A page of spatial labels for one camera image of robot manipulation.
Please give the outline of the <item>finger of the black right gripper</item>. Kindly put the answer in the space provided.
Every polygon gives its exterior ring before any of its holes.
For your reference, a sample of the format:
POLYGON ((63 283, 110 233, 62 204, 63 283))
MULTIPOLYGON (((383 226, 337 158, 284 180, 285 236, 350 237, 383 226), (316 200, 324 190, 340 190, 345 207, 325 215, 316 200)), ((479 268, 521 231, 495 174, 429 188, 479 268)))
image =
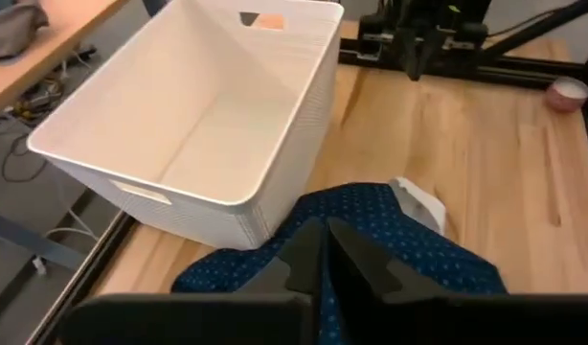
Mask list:
POLYGON ((419 57, 419 73, 423 75, 427 67, 431 64, 435 55, 441 50, 443 45, 443 33, 432 31, 424 38, 422 50, 419 57))
POLYGON ((404 29, 402 33, 404 47, 403 68, 411 81, 419 80, 417 36, 414 31, 404 29))

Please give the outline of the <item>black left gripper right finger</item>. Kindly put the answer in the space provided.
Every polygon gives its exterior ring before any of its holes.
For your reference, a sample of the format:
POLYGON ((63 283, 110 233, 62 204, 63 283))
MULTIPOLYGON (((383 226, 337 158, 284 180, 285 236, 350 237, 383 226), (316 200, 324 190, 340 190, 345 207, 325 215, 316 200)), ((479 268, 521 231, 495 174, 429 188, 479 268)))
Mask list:
POLYGON ((588 294, 450 291, 338 218, 330 279, 353 345, 588 345, 588 294))

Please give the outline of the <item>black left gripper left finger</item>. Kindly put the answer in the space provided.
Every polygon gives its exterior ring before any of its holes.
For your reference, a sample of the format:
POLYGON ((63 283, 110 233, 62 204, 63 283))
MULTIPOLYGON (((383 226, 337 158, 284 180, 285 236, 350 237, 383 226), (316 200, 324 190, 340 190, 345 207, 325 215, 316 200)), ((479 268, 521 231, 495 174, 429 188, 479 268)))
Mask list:
POLYGON ((307 221, 234 292, 110 294, 74 307, 61 345, 314 345, 323 257, 321 222, 307 221))

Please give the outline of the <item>navy dotted garment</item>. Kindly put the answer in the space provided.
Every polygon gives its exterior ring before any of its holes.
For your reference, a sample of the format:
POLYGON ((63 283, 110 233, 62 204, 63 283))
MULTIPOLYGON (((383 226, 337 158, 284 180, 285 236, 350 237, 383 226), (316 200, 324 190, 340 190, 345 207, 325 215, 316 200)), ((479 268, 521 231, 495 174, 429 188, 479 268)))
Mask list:
POLYGON ((217 249, 179 273, 170 290, 234 292, 265 268, 308 219, 338 218, 444 288, 471 294, 506 293, 495 265, 407 216, 403 206, 387 183, 347 183, 302 195, 262 246, 217 249))

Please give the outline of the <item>small white garment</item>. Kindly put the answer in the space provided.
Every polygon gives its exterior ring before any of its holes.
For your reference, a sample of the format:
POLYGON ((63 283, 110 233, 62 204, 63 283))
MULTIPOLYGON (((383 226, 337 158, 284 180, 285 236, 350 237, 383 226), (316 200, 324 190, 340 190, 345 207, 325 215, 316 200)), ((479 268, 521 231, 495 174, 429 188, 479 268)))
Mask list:
POLYGON ((390 179, 388 184, 406 216, 445 236, 446 208, 438 198, 403 176, 390 179))

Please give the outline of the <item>white plastic laundry basket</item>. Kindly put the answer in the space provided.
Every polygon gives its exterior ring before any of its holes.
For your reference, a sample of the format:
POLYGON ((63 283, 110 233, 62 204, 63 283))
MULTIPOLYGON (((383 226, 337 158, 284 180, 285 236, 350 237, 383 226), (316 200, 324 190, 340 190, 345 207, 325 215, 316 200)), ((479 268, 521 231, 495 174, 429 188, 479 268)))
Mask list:
POLYGON ((276 232, 331 118, 344 10, 170 0, 30 135, 143 224, 215 248, 276 232))

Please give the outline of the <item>wooden desk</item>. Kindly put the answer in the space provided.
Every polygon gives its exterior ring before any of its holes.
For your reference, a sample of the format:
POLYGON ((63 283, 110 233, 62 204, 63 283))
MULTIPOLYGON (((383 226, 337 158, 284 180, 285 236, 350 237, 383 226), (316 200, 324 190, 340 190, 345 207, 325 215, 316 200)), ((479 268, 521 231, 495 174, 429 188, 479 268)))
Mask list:
MULTIPOLYGON (((0 111, 38 82, 130 0, 41 0, 49 26, 38 31, 32 45, 12 62, 0 63, 0 111)), ((55 264, 77 269, 78 251, 50 241, 0 216, 0 240, 21 246, 55 264)))

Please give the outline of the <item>grey cloth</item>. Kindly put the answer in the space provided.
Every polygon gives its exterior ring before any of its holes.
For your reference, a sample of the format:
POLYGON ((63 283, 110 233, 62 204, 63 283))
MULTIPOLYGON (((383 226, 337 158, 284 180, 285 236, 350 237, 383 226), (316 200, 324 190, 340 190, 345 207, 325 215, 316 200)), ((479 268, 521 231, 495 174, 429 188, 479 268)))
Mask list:
POLYGON ((0 60, 26 51, 37 32, 49 25, 40 0, 0 0, 0 60))

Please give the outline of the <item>black table edge rail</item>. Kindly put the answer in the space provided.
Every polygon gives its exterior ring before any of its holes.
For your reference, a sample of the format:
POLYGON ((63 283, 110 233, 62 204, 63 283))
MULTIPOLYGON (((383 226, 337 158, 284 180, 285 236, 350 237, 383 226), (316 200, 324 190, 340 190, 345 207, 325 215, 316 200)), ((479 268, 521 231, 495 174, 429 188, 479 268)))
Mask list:
POLYGON ((90 294, 137 223, 123 211, 114 217, 25 345, 56 345, 60 322, 72 307, 90 294))

